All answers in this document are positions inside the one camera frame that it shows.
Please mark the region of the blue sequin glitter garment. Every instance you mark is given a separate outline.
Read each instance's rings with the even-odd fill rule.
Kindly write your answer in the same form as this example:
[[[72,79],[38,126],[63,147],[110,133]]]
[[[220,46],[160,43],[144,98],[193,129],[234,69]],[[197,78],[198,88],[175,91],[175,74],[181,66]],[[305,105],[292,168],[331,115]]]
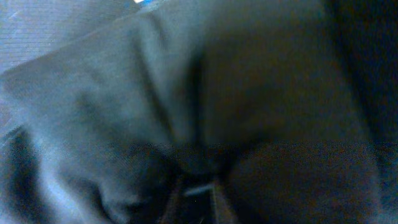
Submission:
[[[125,0],[125,7],[142,8],[154,7],[161,4],[164,0]]]

